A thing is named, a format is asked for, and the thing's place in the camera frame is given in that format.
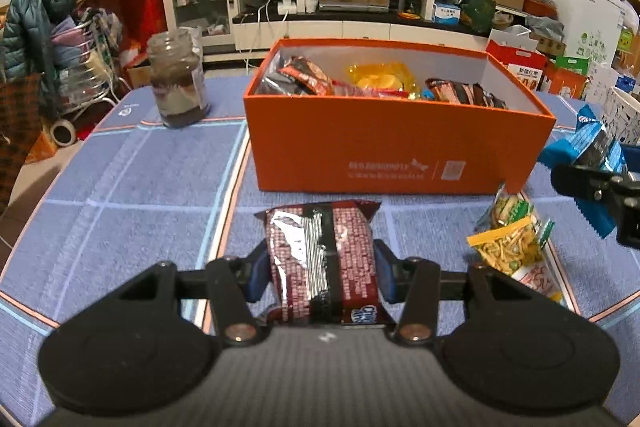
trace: carbon fiber base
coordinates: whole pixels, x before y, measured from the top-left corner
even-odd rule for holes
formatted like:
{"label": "carbon fiber base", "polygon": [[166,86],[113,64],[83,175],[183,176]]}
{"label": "carbon fiber base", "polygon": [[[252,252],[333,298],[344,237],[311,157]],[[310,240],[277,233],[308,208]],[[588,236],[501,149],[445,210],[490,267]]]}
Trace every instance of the carbon fiber base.
{"label": "carbon fiber base", "polygon": [[96,418],[57,409],[42,427],[620,427],[602,407],[559,417],[492,409],[459,390],[426,347],[382,329],[274,328],[225,349],[203,382],[149,413]]}

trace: glass cabinet door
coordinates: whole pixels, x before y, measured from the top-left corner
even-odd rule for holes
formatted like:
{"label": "glass cabinet door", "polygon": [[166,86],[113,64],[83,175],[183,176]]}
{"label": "glass cabinet door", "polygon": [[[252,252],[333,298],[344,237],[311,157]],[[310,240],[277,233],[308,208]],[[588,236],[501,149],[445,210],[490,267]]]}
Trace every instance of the glass cabinet door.
{"label": "glass cabinet door", "polygon": [[231,34],[227,0],[173,0],[177,26],[202,29],[203,37]]}

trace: tablecloth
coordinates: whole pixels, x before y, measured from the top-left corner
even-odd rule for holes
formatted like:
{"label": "tablecloth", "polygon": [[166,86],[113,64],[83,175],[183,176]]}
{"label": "tablecloth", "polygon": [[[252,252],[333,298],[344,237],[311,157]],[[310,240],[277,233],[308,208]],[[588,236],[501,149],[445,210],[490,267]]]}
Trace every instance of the tablecloth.
{"label": "tablecloth", "polygon": [[[133,91],[52,184],[0,277],[0,410],[19,424],[33,425],[52,408],[36,368],[52,328],[157,261],[194,269],[220,255],[248,254],[263,236],[257,210],[344,197],[258,190],[242,105],[247,83],[244,76],[207,80],[209,118],[181,130],[162,126],[148,89]],[[542,98],[558,118],[550,139],[571,132],[583,103]],[[525,194],[558,222],[551,260],[566,305],[618,344],[622,368],[606,406],[628,423],[640,412],[640,253],[620,247],[614,234],[598,238],[574,202],[553,190],[542,165]],[[491,201],[370,198],[383,203],[374,235],[399,257],[419,255],[460,271],[474,259],[466,237]],[[272,298],[267,292],[254,311]],[[396,317],[400,310],[391,309]],[[210,331],[203,301],[185,303],[183,314]],[[462,319],[460,303],[442,303],[439,333]]]}

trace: charger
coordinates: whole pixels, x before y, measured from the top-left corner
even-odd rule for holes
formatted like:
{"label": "charger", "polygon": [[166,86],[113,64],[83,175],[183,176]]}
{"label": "charger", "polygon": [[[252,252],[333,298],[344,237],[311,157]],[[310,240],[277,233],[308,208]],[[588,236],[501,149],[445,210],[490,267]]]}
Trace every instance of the charger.
{"label": "charger", "polygon": [[298,7],[292,0],[282,0],[278,3],[278,15],[298,13]]}

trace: white refrigerator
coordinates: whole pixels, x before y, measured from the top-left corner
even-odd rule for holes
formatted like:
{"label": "white refrigerator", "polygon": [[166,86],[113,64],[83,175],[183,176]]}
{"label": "white refrigerator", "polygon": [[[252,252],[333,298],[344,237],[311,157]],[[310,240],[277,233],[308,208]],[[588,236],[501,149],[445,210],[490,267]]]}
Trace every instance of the white refrigerator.
{"label": "white refrigerator", "polygon": [[610,66],[624,22],[619,0],[556,0],[564,24],[566,57],[591,58]]}

